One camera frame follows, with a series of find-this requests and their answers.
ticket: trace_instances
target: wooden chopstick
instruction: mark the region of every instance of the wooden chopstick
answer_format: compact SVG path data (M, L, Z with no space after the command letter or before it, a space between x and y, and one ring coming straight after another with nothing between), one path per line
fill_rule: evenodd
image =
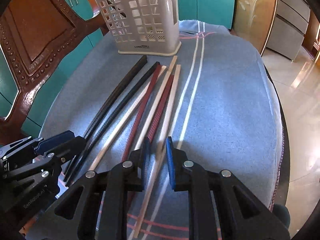
M165 86L166 86L166 84L167 84L167 81L168 81L168 79L169 79L169 77L170 77L170 74L171 74L171 72L172 72L172 69L173 69L174 65L176 64L176 61L177 61L177 56L174 56L173 59L172 59L172 61L171 61L171 63L170 63L169 69L168 69L167 73L166 73L165 76L164 76L164 79L163 79L162 84L161 84L161 86L160 86L160 88L159 88L159 91L158 91L158 93L157 93L157 95L156 95L156 98L155 98L155 100L153 101L153 104L152 104L152 106L151 106L150 112L149 112L149 114L148 114L148 116L147 116L146 122L144 123L144 125L143 125L143 127L142 127L142 131L141 131L141 133L140 133L140 135L139 135L139 138L138 138L138 141L137 141L137 143L136 143L136 146L134 147L134 150L140 149L140 147L141 147L141 145L142 145L143 139L144 139L144 137L146 136L146 134L147 134L147 132L148 132L148 129L149 129L149 126L150 126L150 124L151 124L153 115L154 115L155 112L156 112L158 103L159 103L159 101L160 101L160 99L161 99L162 93L163 93L164 88L165 88Z
M159 77L162 75L162 73L165 71L167 67L166 66L162 66L160 73L157 77L157 80L159 79ZM134 112L134 110L137 108L137 106L139 105L139 103L141 102L141 100L143 99L143 97L145 96L145 94L147 93L148 87L150 85L151 81L145 86L145 88L142 90L142 92L140 93L140 95L138 95L138 97L136 98L136 100L132 103L132 105L130 106L130 108L127 110L127 112L124 114L124 116L122 117L122 119L120 120L120 122L117 124L117 126L114 128L114 130L112 131L112 133L110 134L110 136L108 137L108 139L106 140L106 142L104 143L102 149L100 150L100 152L98 153L98 155L95 157L94 161L92 162L92 164L90 165L89 171L94 171L95 168L98 166L99 162L101 161L102 157L104 156L104 154L106 153L106 151L109 149L109 147L111 146L112 142L114 141L114 139L116 138L116 136L118 135L118 133L122 130L123 126L126 124L126 122L129 120L130 116L132 115L132 113Z
M139 235L139 232L140 232L140 229L142 226L142 222L143 222L145 213L147 211L148 203L149 203L149 200L151 197L152 189L153 189L154 183L156 181L156 177L159 173L159 170L161 168L161 165L162 165L162 162L163 162L163 159L165 156L165 149L163 150L163 147L164 147L165 139L167 137L169 122L170 122L172 109L173 109L174 98L175 98L175 95L177 92L180 70L181 70L181 65L177 65L176 71L174 74L174 79L173 79L171 91L170 91L170 95L169 95L167 108L165 111L163 125L162 125L161 132L160 132L160 138L159 138L159 142L157 145L156 160L155 160L155 163L154 163L152 170L151 170L150 180L149 180L149 183L148 183L148 186L146 189L146 193L145 193L145 196L144 196L144 199L142 202L140 214L137 218L137 223L135 225L134 234L133 234L134 238L137 238Z

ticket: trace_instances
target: white plastic utensil holder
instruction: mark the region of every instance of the white plastic utensil holder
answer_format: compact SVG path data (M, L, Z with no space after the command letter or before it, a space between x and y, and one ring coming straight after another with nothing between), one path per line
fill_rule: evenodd
M120 54L173 56L178 52L178 0L95 1Z

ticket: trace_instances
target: chair backrest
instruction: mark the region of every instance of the chair backrest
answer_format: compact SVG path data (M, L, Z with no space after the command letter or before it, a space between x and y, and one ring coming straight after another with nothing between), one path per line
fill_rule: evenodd
M39 89L63 57L101 26L100 14L85 21L65 0L11 0L0 18L0 44L18 93L8 116L0 118L0 145L25 136L21 127Z

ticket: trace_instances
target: white stripe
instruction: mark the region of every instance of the white stripe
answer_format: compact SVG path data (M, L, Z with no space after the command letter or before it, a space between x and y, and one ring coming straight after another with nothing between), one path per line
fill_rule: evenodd
M202 51L201 51L201 59L200 59L200 66L199 66L198 76L197 76L197 79L196 79L195 86L193 87L191 99L190 99L189 106L188 106L188 111L187 111L186 117L184 119L182 131L181 131L181 134L180 134L180 139L179 139L179 142L178 142L178 145L177 145L177 149L181 148L184 136L186 134L186 130L187 130L190 114L191 114L191 109L192 109L192 105L193 105L193 100L195 99L195 96L196 96L196 91L197 91L197 88L198 88L198 83L199 83L199 79L200 79L200 75L201 75L202 63L203 63L203 55L204 55L204 34L202 33Z
M198 21L198 33L200 32L200 22ZM177 107L177 110L176 110L176 113L174 115L174 118L173 118L173 121L172 121L172 124L171 124L171 127L170 127L170 131L169 131L169 136L172 135L173 133L173 130L174 130L174 127L176 126L176 122L177 122L177 119L178 119L178 115L180 113L180 110L181 110L181 106L182 106L182 103L183 103L183 99L184 99L184 96L186 94L186 91L187 91L187 88L188 88L188 85L189 85L189 82L190 82L190 79L191 79L191 76L192 76L192 73L193 73L193 69L194 69L194 66L195 66L195 62L196 62L196 55L197 55L197 51L198 51L198 44L199 44L199 38L197 37L196 39L196 48L195 48L195 51L193 52L193 60L192 60L192 65L191 65L191 68L190 68L190 72L189 72L189 76L187 78L187 82L186 84L184 85L184 88L183 88L183 91L182 91L182 94L180 96L180 99L179 99L179 103L178 103L178 107ZM163 188L161 190L161 192L164 190L166 190L167 186L164 187L163 185ZM158 198L157 200L157 203L159 202L159 206L161 204L161 201L162 199L160 200ZM154 210L153 213L152 213L152 216L151 217L156 217L158 213L158 210ZM128 240L132 240L133 238L133 234L134 234L134 230L132 230L130 236L128 237Z
M198 33L199 33L199 32L200 32L200 22L198 21ZM194 69L194 67L195 67L196 55L197 55L197 51L198 51L198 44L199 44L199 38L197 37L197 40L196 40L196 48L195 48L195 51L193 52L193 59L192 59L191 69L190 69L189 76L188 76L188 79L187 79L187 81L186 81L186 84L184 85L182 94L181 94L181 96L180 96L176 113L174 114L174 118L173 118L173 121L172 121L172 124L171 124L171 128L170 128L170 131L169 131L169 136L171 136L171 135L173 134L173 130L174 130L175 126L176 126L176 122L177 122L177 119L178 119L178 115L179 115L180 110L181 110L181 107L182 107L182 103L183 103L183 100L184 100L184 96L185 96L185 94L186 94L186 91L187 91L187 88L188 88L188 86L189 86L189 82L190 82L190 79L191 79L191 76L192 76L192 73L193 73L193 69Z
M199 21L198 21L198 32L200 32L200 22ZM203 23L203 32L205 32L205 24L204 23ZM191 74L192 74L193 67L194 67L195 60L196 60L197 49L198 49L198 38L197 38L197 42L196 42L196 49L195 49L195 52L194 52L194 55L193 55L192 67L190 69L190 73ZM178 142L177 149L181 148L182 142L183 142L183 138L184 138L184 135L185 135L186 130L187 130L187 125L188 125L188 121L189 121L189 118L190 118L190 113L191 113L191 109L192 109L193 100L194 100L195 95L196 95L196 90L197 90L199 79L200 79L200 75L201 75L203 56L204 56L204 34L202 34L202 51L201 51L201 59L200 59L200 66L199 66L198 76L197 76L197 79L196 79L196 83L195 83L195 85L193 87L191 99L190 99L189 106L188 106L187 115L186 115L186 117L184 119L183 128L182 128L182 131L181 131L181 134L180 134L180 139L179 139L179 142ZM176 112L176 114L174 116L173 123L171 125L169 136L172 135L174 127L176 125L177 118L178 118L178 115L179 115L179 111L181 109L181 105L182 105L182 102L183 102L182 96L184 96L184 94L186 93L186 90L188 88L187 84L189 84L189 81L190 81L190 78L191 78L191 74L189 74L189 76L188 76L187 83L186 83L186 85L185 85L185 87L183 89L182 95L180 97L179 105L178 105L178 108L177 108L177 112ZM153 213L151 215L151 219L150 219L151 222L153 222L156 219L157 213L159 211L159 208L160 208L160 205L161 205L161 202L162 202L162 199L164 197L164 193L165 193L165 191L167 189L168 184L169 184L169 174L165 178L164 184L163 184L162 189L161 189L161 194L158 197L158 200L157 200L157 203L156 203L156 207L155 207L155 209L154 209L154 211L153 211ZM151 225L148 225L147 231L150 231L150 230L151 230ZM142 240L145 240L147 238L147 236L148 236L147 234L144 234Z
M158 200L157 200L155 209L154 209L154 211L153 211L153 213L152 213L152 216L151 216L151 219L150 219L151 222L155 221L155 219L156 219L157 213L158 213L158 211L159 211L159 208L160 208L160 205L161 205L161 202L162 202L164 193L165 193L165 191L167 190L168 184L169 184L169 176L167 176L167 177L165 178L165 181L164 181L164 183L163 183L163 186L162 186L160 195L159 195L159 197L158 197ZM147 227L147 231L148 231L148 232L151 230L151 227L152 227L152 225L148 225L148 227ZM143 238L142 238L141 240L146 240L147 236L148 236L147 234L144 234L144 235L143 235Z

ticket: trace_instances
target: black chopstick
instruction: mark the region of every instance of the black chopstick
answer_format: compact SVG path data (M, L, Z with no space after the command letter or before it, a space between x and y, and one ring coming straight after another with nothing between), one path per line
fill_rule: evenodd
M67 180L66 186L70 186L72 180L77 175L78 171L81 169L84 161L88 157L89 153L91 152L94 145L98 142L110 124L114 121L117 115L122 111L125 105L130 101L130 99L134 96L134 94L140 89L140 87L147 81L147 79L153 74L156 70L156 67L159 65L159 62L156 62L144 75L143 77L135 84L135 86L128 92L128 94L124 97L124 99L119 103L116 109L111 113L111 115L103 122L102 127L94 134L92 139L87 142L83 153L78 158L74 168L71 171L71 174Z
M113 103L116 101L116 99L120 96L120 94L125 90L125 88L129 85L129 83L132 81L132 79L138 74L138 72L145 66L147 63L147 56L143 55L139 61L132 67L132 69L125 75L125 77L121 80L121 82L117 85L117 87L113 90L111 95L108 97L108 99L105 101L103 106L100 108L98 113L95 115L95 117L92 119L89 127L84 133L84 138L88 142L90 137L92 136L93 132L97 129L98 125L101 123L103 117L107 114L107 112L110 110ZM67 179L70 176L71 170L74 169L76 165L76 161L80 158L81 155L75 156L67 165L64 174L65 177L63 179L64 182L67 181Z

